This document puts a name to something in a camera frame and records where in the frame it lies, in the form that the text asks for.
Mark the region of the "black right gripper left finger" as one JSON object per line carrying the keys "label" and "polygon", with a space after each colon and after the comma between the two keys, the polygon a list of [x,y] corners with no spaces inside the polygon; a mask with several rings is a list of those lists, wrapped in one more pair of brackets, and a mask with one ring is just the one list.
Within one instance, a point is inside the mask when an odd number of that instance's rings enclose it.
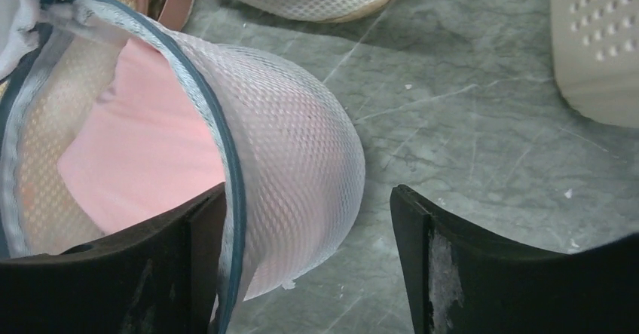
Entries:
{"label": "black right gripper left finger", "polygon": [[1,263],[3,333],[215,333],[225,187],[59,255]]}

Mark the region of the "white mesh laundry bag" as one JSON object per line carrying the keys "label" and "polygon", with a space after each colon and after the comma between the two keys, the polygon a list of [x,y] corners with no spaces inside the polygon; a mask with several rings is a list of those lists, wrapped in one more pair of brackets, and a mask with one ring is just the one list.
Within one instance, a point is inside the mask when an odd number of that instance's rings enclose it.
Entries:
{"label": "white mesh laundry bag", "polygon": [[1,263],[111,235],[57,164],[130,39],[167,60],[222,158],[214,321],[224,333],[238,303],[297,279],[345,239],[362,202],[362,145],[335,96],[300,66],[170,30],[118,0],[1,0]]}

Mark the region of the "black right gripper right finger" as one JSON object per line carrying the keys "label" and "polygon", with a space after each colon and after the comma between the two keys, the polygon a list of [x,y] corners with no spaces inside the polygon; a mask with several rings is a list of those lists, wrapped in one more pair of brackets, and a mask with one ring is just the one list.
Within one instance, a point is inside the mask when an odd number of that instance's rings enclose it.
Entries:
{"label": "black right gripper right finger", "polygon": [[521,244],[406,185],[390,211],[416,333],[636,333],[638,236],[580,253]]}

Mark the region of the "pink bra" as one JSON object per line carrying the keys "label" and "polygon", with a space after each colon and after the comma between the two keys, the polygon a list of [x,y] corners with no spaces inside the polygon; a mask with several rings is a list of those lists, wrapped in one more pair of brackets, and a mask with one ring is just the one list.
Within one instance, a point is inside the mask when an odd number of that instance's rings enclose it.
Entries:
{"label": "pink bra", "polygon": [[79,207],[106,234],[225,181],[206,122],[167,60],[138,39],[119,53],[112,83],[57,168]]}

